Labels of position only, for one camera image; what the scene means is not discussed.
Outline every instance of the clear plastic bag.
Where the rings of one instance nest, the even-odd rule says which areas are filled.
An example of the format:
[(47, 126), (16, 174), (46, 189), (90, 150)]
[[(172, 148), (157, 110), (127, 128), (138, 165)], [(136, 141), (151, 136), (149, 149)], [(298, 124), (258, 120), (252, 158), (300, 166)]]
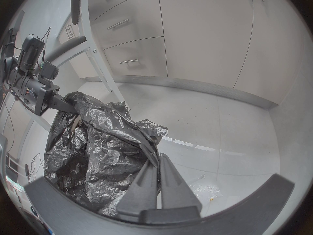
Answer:
[(214, 198), (223, 197), (219, 187), (209, 177), (203, 174), (199, 178), (187, 182), (202, 206), (206, 206)]

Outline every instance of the black trash bag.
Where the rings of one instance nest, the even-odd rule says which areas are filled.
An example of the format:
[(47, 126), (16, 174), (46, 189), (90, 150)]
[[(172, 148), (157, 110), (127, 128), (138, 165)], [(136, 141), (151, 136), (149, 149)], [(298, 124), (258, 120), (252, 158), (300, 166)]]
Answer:
[(168, 130), (149, 120), (133, 122), (124, 102), (103, 104), (81, 92), (66, 100), (78, 114), (57, 113), (44, 176), (80, 205), (114, 217), (147, 158), (159, 166), (157, 145)]

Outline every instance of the floor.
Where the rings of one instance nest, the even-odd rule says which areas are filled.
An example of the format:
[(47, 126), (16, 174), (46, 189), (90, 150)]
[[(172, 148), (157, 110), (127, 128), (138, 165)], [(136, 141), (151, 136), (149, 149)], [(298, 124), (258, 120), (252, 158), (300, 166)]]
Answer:
[[(202, 217), (234, 205), (273, 173), (279, 173), (277, 138), (267, 110), (177, 88), (130, 83), (118, 86), (134, 121), (149, 119), (168, 127), (168, 136), (163, 137), (158, 150), (169, 156), (198, 196)], [(87, 82), (79, 91), (104, 103), (117, 102), (101, 82)], [(49, 111), (44, 118), (52, 123), (55, 114)], [(43, 159), (47, 136), (37, 123), (32, 125), (20, 164), (30, 166), (38, 152)], [(37, 157), (37, 177), (43, 175), (39, 165)], [(27, 179), (20, 176), (19, 183), (25, 185)]]

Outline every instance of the metal baseboard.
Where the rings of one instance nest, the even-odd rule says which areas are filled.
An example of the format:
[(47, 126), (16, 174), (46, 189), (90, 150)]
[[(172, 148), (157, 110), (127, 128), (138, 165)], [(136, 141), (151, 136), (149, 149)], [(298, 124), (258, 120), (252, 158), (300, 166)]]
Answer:
[[(113, 76), (115, 82), (123, 83), (137, 83), (137, 84), (149, 84), (149, 85), (159, 85), (174, 87), (180, 89), (186, 89), (197, 92), (205, 92), (209, 94), (214, 94), (217, 96), (223, 96), (249, 104), (253, 104), (265, 109), (271, 109), (277, 104), (261, 98), (259, 96), (239, 91), (233, 88), (228, 88), (221, 85), (209, 84), (204, 82), (198, 82), (193, 80), (169, 78), (169, 77), (154, 77), (154, 76)], [(85, 78), (87, 82), (100, 82), (99, 77), (87, 77)]]

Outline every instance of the wall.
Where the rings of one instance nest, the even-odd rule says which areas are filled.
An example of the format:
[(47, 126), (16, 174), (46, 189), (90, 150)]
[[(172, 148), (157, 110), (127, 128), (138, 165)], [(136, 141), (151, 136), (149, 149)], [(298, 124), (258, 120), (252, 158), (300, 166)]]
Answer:
[[(46, 54), (60, 46), (58, 35), (70, 14), (70, 0), (27, 0), (22, 9), (25, 11), (25, 15), (20, 27), (20, 39), (17, 40), (17, 43), (22, 43), (32, 33), (35, 36), (43, 37), (51, 26)], [(60, 67), (59, 74), (53, 82), (61, 87), (59, 94), (62, 96), (76, 91), (84, 84), (84, 80), (78, 77), (70, 62)]]
[(313, 41), (303, 29), (304, 56), (300, 72), (283, 102), (269, 110), (280, 150), (280, 174), (295, 183), (285, 208), (265, 234), (283, 224), (299, 205), (313, 178)]

